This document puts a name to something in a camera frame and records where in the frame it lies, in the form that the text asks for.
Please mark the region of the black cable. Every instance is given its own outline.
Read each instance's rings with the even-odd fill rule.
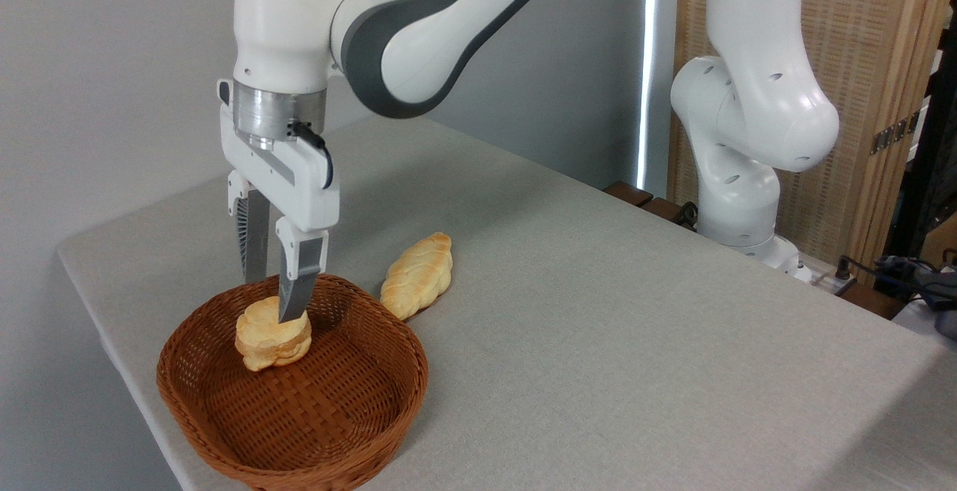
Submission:
[[[313,146],[322,151],[322,154],[325,155],[325,160],[329,161],[329,175],[325,178],[325,185],[322,189],[331,187],[332,185],[332,155],[329,154],[328,147],[325,146],[325,140],[322,139],[322,136],[316,134],[312,131],[309,126],[312,123],[296,123],[292,126],[292,136],[298,136],[302,140],[306,140],[310,146]]]
[[[889,277],[889,276],[886,276],[886,274],[879,273],[878,271],[875,271],[874,269],[868,268],[866,265],[864,265],[864,263],[855,262],[854,259],[850,259],[850,257],[848,256],[841,256],[840,259],[842,260],[842,262],[848,262],[854,266],[857,266],[858,269],[861,269],[865,273],[871,274],[871,276],[876,277],[876,279],[878,280],[883,280],[888,283],[899,285],[900,287],[903,287],[909,290],[911,293],[930,294],[930,296],[933,296],[933,297],[946,298],[947,300],[955,300],[953,294],[939,293],[937,291],[931,291],[929,289],[926,289],[926,287],[923,287],[921,285],[908,283],[903,280],[897,280],[895,279],[895,277]]]

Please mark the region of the bread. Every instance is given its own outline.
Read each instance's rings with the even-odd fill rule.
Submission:
[[[280,298],[268,297],[252,303],[236,320],[236,349],[249,371],[270,365],[289,365],[305,356],[312,344],[308,314],[278,323]]]
[[[386,275],[379,298],[400,320],[434,303],[452,282],[452,240],[437,232],[405,250]]]

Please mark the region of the brown wicker basket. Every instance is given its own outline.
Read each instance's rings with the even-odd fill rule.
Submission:
[[[267,491],[359,487],[393,459],[422,405],[422,345],[369,294],[322,274],[307,355],[247,371],[236,319],[277,290],[277,277],[236,287],[183,321],[160,354],[160,395],[196,453],[230,478]]]

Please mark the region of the table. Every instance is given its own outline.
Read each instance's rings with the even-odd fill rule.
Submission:
[[[329,272],[378,294],[435,231],[455,257],[448,293],[410,322],[430,364],[421,413],[363,489],[957,488],[946,348],[430,120],[373,117],[328,146]],[[225,204],[208,182],[58,248],[188,490],[244,489],[196,456],[155,386],[180,321],[241,281]]]

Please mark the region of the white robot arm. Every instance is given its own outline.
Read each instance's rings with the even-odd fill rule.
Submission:
[[[235,168],[229,209],[247,281],[265,276],[269,204],[283,213],[281,321],[305,310],[339,219],[338,174],[321,137],[328,79],[345,75],[381,115],[422,115],[527,1],[236,0],[236,66],[219,82],[220,137]]]
[[[807,61],[801,0],[707,0],[707,29],[721,58],[691,60],[672,85],[698,171],[698,232],[800,277],[797,249],[775,235],[773,168],[819,164],[839,124]]]

